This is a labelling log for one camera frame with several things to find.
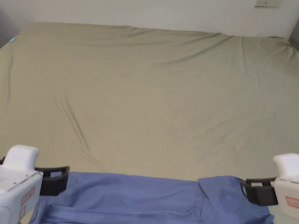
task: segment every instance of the blue fabric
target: blue fabric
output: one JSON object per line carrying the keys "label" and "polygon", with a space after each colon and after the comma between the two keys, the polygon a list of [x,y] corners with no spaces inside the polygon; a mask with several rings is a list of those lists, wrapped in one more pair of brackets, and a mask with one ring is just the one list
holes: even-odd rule
{"label": "blue fabric", "polygon": [[122,174],[70,173],[57,197],[40,197],[30,224],[272,224],[250,204],[240,179],[184,181]]}

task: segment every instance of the wall outlet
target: wall outlet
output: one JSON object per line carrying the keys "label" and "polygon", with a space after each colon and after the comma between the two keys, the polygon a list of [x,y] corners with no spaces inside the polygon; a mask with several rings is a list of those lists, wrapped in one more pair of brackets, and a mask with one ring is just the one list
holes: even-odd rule
{"label": "wall outlet", "polygon": [[279,7],[282,0],[257,0],[255,7]]}

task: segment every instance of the beige bed sheet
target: beige bed sheet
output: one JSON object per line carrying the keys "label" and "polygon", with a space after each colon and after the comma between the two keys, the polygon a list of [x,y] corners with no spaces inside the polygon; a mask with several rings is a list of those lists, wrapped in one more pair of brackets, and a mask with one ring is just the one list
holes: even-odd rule
{"label": "beige bed sheet", "polygon": [[36,146],[37,166],[257,178],[299,153],[299,56],[282,38],[40,23],[0,71],[0,152]]}

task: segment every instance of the bed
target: bed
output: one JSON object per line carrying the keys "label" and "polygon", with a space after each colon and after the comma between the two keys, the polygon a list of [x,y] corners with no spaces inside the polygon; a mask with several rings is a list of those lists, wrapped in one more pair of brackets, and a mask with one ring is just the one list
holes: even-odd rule
{"label": "bed", "polygon": [[37,166],[245,179],[299,153],[299,54],[283,38],[38,23],[0,71],[1,154],[36,146]]}

